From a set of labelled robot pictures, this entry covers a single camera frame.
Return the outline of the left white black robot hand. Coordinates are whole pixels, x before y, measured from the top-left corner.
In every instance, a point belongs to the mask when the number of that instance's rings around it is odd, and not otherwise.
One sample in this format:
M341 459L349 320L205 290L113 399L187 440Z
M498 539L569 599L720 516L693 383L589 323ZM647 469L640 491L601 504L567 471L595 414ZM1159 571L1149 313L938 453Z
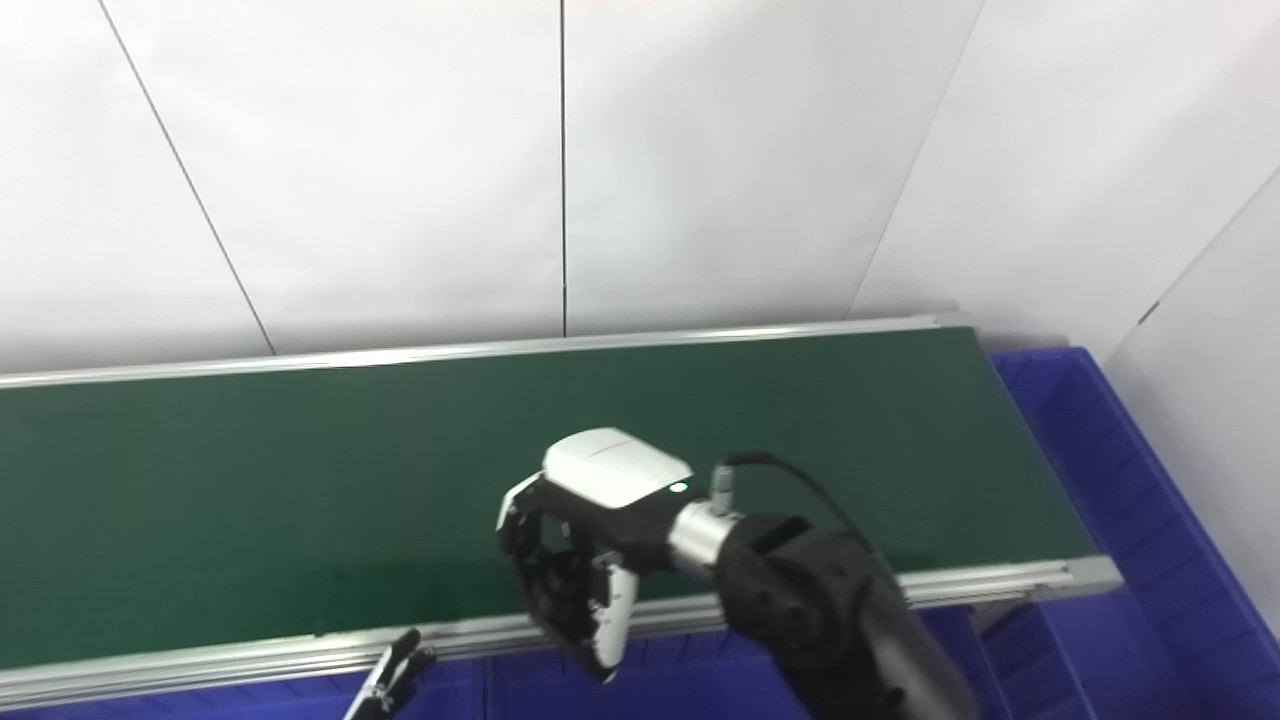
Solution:
M436 661L420 629L410 628L380 655L343 719L393 719L413 698L417 678Z

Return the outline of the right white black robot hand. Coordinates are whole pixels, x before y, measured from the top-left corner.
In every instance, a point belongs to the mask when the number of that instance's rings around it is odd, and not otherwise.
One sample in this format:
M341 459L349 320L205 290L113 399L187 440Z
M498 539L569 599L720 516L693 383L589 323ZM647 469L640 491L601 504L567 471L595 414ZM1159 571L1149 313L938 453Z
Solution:
M616 428L550 446L509 488L495 534L534 624L599 683L622 664L640 580L672 571L692 469Z

